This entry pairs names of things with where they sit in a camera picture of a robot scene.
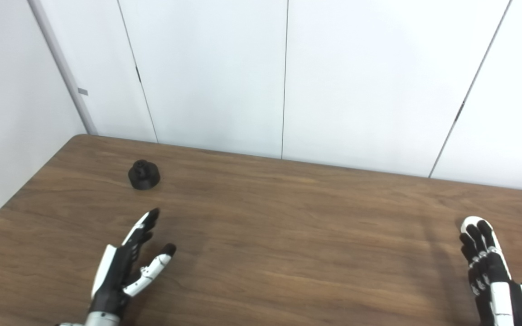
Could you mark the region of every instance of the black object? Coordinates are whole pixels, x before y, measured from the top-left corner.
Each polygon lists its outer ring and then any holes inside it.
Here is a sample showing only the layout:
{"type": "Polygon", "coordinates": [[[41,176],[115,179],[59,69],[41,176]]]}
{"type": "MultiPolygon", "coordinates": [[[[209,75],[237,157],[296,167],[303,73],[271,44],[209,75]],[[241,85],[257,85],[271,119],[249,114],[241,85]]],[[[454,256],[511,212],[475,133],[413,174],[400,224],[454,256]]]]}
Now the black object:
{"type": "Polygon", "coordinates": [[[139,159],[128,171],[128,178],[134,189],[148,190],[158,184],[160,173],[155,163],[139,159]]]}

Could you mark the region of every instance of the wood grain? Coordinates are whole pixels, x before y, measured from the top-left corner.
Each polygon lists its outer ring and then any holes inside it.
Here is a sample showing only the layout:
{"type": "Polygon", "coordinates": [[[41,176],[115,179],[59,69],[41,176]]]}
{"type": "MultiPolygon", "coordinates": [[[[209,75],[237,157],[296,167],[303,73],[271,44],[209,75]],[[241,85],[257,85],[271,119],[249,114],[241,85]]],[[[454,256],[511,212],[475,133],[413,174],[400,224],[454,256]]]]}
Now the wood grain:
{"type": "Polygon", "coordinates": [[[0,210],[0,325],[82,322],[104,246],[161,208],[138,326],[478,324],[457,225],[489,220],[522,280],[522,191],[76,136],[0,210]],[[134,190],[153,161],[162,180],[134,190]]]}

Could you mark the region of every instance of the black and white robotic hand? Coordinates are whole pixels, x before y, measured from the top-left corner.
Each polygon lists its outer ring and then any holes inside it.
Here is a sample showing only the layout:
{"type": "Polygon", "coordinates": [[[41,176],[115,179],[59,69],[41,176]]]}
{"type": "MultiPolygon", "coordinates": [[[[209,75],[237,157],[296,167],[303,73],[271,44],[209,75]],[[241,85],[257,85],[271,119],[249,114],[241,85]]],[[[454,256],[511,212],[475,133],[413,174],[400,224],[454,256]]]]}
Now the black and white robotic hand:
{"type": "MultiPolygon", "coordinates": [[[[147,287],[172,259],[176,246],[167,244],[148,266],[132,272],[142,245],[152,237],[158,208],[142,216],[118,248],[108,245],[92,287],[92,303],[84,326],[118,326],[132,297],[147,287]]],[[[60,326],[82,326],[64,323],[60,326]]]]}
{"type": "Polygon", "coordinates": [[[493,227],[477,216],[460,227],[480,326],[522,326],[522,283],[513,281],[493,227]]]}

